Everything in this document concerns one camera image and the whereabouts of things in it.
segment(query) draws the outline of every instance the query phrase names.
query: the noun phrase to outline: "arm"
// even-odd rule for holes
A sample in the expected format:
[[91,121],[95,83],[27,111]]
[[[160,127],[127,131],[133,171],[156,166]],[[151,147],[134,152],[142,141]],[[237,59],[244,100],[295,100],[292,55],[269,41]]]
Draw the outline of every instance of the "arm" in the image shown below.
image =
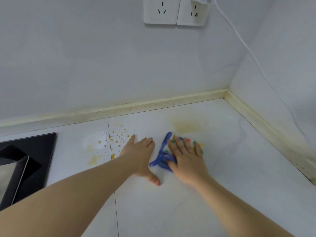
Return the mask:
[[56,182],[0,212],[0,236],[80,237],[106,200],[132,174],[159,179],[148,169],[155,143],[127,142],[118,158]]
[[239,199],[209,176],[199,144],[192,149],[190,141],[168,145],[177,158],[178,164],[168,162],[174,174],[184,183],[197,189],[212,208],[230,236],[278,236],[290,237],[289,232],[274,223],[255,208]]

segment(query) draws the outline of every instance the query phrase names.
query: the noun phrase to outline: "yellowed edge trim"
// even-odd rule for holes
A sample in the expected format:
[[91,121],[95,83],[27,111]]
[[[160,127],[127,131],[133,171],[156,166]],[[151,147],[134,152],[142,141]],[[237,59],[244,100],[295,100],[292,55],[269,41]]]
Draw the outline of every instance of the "yellowed edge trim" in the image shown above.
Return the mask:
[[201,101],[224,98],[227,89],[206,91],[197,94],[176,96],[152,101],[141,101],[123,105],[101,107],[67,113],[40,115],[31,118],[0,123],[0,136],[27,131],[41,130],[56,126],[69,125],[85,121],[93,121],[137,112],[151,111],[177,105],[191,104]]
[[316,168],[309,162],[311,153],[291,143],[282,133],[268,123],[253,108],[231,91],[224,99],[231,104],[253,127],[255,127],[279,152],[284,155],[312,183],[316,183]]

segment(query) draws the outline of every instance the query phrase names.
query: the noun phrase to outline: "right hand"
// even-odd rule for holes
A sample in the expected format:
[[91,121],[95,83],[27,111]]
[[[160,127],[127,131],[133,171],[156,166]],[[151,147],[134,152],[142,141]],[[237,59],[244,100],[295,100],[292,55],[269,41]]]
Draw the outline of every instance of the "right hand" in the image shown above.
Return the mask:
[[168,146],[178,163],[168,160],[168,165],[183,183],[196,187],[198,183],[209,177],[201,147],[196,143],[194,151],[189,139],[183,138],[181,141],[177,136],[174,139],[176,144],[168,140]]

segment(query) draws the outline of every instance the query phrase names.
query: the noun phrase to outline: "white wall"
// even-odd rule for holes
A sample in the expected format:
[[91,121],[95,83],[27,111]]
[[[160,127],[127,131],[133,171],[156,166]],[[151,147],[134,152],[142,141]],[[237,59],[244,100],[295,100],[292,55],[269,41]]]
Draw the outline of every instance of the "white wall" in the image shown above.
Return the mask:
[[[274,0],[218,0],[247,43]],[[143,0],[1,0],[0,120],[227,87],[246,51],[206,27],[145,26]]]
[[[315,10],[316,0],[276,0],[251,44],[267,78],[292,110],[299,128],[314,149]],[[295,127],[290,112],[265,82],[249,54],[243,60],[230,88],[293,143],[310,148]]]

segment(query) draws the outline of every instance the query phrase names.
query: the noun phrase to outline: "tile grout line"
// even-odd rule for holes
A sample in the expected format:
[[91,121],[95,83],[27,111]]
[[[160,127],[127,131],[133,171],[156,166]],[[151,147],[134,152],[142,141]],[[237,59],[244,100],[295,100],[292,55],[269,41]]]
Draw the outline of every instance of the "tile grout line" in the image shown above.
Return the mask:
[[[108,130],[109,130],[109,143],[110,143],[110,153],[111,153],[111,160],[112,160],[112,149],[111,149],[111,140],[110,140],[110,125],[109,125],[109,119],[107,118],[107,126],[108,126]],[[115,197],[115,191],[114,191],[114,201],[115,201],[115,213],[116,213],[116,225],[117,228],[119,227],[119,222],[118,222],[118,212],[116,209],[116,197]]]

